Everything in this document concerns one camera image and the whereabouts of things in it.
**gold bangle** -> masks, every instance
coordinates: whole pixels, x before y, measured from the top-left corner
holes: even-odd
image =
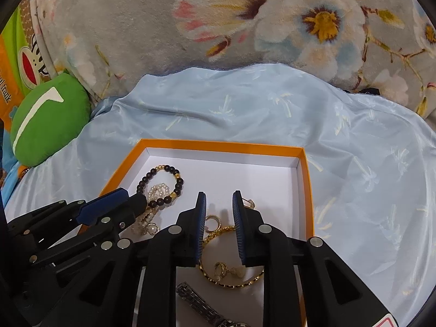
[[[222,235],[225,232],[231,232],[231,231],[236,231],[235,226],[224,226],[222,228],[218,228],[215,231],[213,231],[212,233],[210,233],[210,235],[208,237],[206,237],[203,240],[203,248],[210,242],[212,241],[214,238],[218,237],[219,235]],[[230,288],[230,289],[240,289],[240,288],[245,288],[246,286],[250,286],[252,284],[254,284],[256,281],[258,281],[262,276],[263,273],[265,272],[265,270],[262,269],[262,271],[260,272],[260,274],[258,274],[258,276],[254,277],[253,279],[243,283],[243,284],[239,284],[239,285],[228,285],[228,284],[223,284],[220,283],[214,279],[212,279],[207,273],[206,271],[203,269],[203,266],[201,265],[201,257],[199,259],[199,265],[198,268],[200,269],[200,271],[203,273],[204,277],[206,279],[208,279],[208,281],[210,281],[211,283],[218,285],[218,286],[222,286],[224,288]]]

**metal watch strap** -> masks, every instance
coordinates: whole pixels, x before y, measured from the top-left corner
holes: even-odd
[[[211,325],[215,327],[227,326],[228,321],[212,309],[187,283],[179,284],[177,294]]]

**green cushion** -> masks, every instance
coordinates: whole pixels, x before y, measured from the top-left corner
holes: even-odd
[[[12,120],[10,140],[18,161],[32,167],[59,151],[79,135],[90,110],[85,89],[67,73],[35,87]]]

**silver watch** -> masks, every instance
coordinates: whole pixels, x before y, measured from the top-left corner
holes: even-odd
[[[242,322],[228,320],[212,309],[186,282],[177,286],[177,294],[200,316],[214,327],[250,327]]]

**sticker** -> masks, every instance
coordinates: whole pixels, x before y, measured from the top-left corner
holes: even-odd
[[[388,313],[385,317],[383,317],[372,327],[398,327],[398,326],[392,315]]]

